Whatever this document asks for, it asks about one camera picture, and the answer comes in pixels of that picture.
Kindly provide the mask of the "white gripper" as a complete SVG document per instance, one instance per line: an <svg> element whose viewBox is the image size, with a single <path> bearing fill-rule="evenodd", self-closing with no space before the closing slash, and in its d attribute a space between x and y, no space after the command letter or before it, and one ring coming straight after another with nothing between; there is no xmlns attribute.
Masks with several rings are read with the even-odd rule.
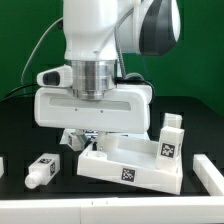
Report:
<svg viewBox="0 0 224 224"><path fill-rule="evenodd" d="M81 129L75 131L74 148L84 150L89 139L83 130L101 131L96 147L102 151L106 132L145 133L150 126L151 87L118 85L100 101L80 100L68 88L40 88L35 95L35 120L39 126Z"/></svg>

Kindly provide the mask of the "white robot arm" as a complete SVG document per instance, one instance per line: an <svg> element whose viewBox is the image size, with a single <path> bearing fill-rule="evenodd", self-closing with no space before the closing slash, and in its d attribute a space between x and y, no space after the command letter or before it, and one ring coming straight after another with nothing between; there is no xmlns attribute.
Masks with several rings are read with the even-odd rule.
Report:
<svg viewBox="0 0 224 224"><path fill-rule="evenodd" d="M35 120L64 130L75 151L85 132L143 134L150 126L151 84L127 73L124 53L162 56L177 43L177 0L64 0L65 64L37 75Z"/></svg>

